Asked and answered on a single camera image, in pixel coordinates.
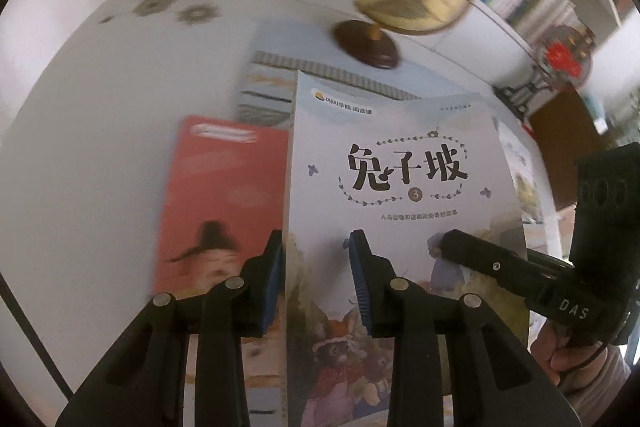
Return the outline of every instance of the metal screw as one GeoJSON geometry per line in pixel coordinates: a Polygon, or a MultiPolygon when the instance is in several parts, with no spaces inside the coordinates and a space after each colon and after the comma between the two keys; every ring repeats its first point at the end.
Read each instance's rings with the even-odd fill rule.
{"type": "Polygon", "coordinates": [[[167,306],[171,302],[171,295],[168,293],[159,293],[154,297],[154,304],[161,308],[162,306],[167,306]]]}
{"type": "Polygon", "coordinates": [[[404,291],[409,288],[409,283],[402,277],[396,277],[395,279],[391,279],[389,286],[391,286],[391,288],[393,288],[394,290],[404,291]]]}
{"type": "Polygon", "coordinates": [[[467,295],[465,295],[465,298],[463,298],[462,301],[470,308],[479,308],[482,304],[482,299],[479,298],[475,293],[468,293],[467,295]]]}
{"type": "Polygon", "coordinates": [[[244,279],[242,277],[229,277],[229,279],[225,281],[225,286],[230,290],[237,290],[244,286],[244,279]]]}

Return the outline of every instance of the white tabletop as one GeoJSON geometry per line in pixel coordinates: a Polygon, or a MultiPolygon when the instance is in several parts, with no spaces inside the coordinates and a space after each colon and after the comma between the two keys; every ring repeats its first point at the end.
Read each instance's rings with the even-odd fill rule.
{"type": "MultiPolygon", "coordinates": [[[[179,121],[232,116],[261,19],[328,30],[354,16],[293,0],[176,0],[167,12],[142,18],[132,13],[140,1],[108,0],[75,32],[0,150],[0,270],[73,390],[148,299],[179,121]],[[177,22],[177,11],[202,3],[217,6],[220,17],[177,22]],[[115,17],[100,24],[107,16],[115,17]]],[[[454,89],[492,98],[478,77],[416,40],[394,39],[406,60],[454,89]]],[[[354,60],[341,67],[368,68],[354,60]]],[[[423,78],[369,70],[376,80],[430,94],[423,78]]],[[[508,110],[495,108],[537,151],[508,110]]],[[[542,168],[540,158],[535,162],[542,168]]],[[[550,194],[546,176],[538,185],[550,194]]],[[[53,425],[66,401],[4,305],[0,361],[53,425]]]]}

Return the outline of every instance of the black device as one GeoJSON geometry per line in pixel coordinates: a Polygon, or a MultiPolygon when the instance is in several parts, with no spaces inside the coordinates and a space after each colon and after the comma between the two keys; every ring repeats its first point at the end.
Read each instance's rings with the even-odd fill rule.
{"type": "Polygon", "coordinates": [[[447,299],[396,277],[388,259],[371,253],[362,230],[351,233],[349,259],[367,333],[395,338],[388,427],[444,424],[438,334],[447,340],[456,426],[580,426],[526,347],[479,296],[447,299]]]}
{"type": "Polygon", "coordinates": [[[56,427],[180,427],[189,335],[198,334],[195,423],[248,427],[241,337],[273,322],[282,282],[282,232],[206,294],[156,295],[71,397],[56,427]]]}
{"type": "Polygon", "coordinates": [[[577,174],[571,264],[532,250],[521,259],[460,230],[440,250],[567,328],[572,346],[626,344],[640,313],[640,144],[588,156],[577,174]]]}

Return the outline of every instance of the globe base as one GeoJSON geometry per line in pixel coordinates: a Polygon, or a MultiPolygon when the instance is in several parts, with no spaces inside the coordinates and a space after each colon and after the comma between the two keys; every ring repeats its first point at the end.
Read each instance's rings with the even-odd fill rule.
{"type": "Polygon", "coordinates": [[[344,52],[364,64],[393,70],[400,63],[395,42],[375,24],[345,21],[335,25],[332,33],[344,52]]]}

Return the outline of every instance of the human hand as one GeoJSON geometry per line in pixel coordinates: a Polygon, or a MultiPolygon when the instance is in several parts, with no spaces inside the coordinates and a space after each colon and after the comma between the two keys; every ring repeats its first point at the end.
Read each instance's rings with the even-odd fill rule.
{"type": "MultiPolygon", "coordinates": [[[[531,344],[533,358],[554,385],[560,383],[560,373],[587,360],[601,345],[597,343],[593,346],[565,347],[568,341],[568,337],[559,339],[551,322],[547,321],[537,339],[531,344]]],[[[607,349],[604,349],[589,365],[571,373],[571,389],[587,387],[598,376],[606,360],[607,349]]]]}

